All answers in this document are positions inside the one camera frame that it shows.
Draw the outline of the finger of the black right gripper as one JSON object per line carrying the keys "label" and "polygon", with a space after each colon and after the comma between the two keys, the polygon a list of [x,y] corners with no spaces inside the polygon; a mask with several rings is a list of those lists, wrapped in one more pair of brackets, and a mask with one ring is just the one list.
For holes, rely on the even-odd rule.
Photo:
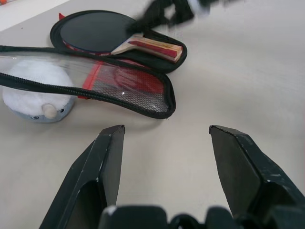
{"label": "finger of the black right gripper", "polygon": [[155,28],[161,25],[166,25],[168,27],[173,27],[178,24],[190,21],[191,16],[188,14],[174,13],[169,19],[165,15],[157,15],[150,18],[147,23],[147,28]]}
{"label": "finger of the black right gripper", "polygon": [[146,27],[147,21],[153,16],[165,15],[165,9],[172,5],[172,0],[153,0],[142,15],[127,27],[126,31],[130,33],[141,33],[152,29]]}

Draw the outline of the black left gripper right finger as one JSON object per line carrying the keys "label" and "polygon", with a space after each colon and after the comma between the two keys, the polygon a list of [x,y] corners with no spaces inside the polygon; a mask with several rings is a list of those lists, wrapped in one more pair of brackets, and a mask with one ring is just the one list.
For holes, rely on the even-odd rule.
{"label": "black left gripper right finger", "polygon": [[274,206],[304,205],[304,195],[249,135],[219,125],[211,125],[209,134],[218,176],[234,215],[266,216]]}

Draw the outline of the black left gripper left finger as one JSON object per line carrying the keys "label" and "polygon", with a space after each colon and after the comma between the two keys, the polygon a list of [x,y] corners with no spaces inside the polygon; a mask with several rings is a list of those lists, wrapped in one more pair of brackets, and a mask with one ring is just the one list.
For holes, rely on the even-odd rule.
{"label": "black left gripper left finger", "polygon": [[125,127],[103,129],[66,174],[40,228],[96,229],[118,196]]}

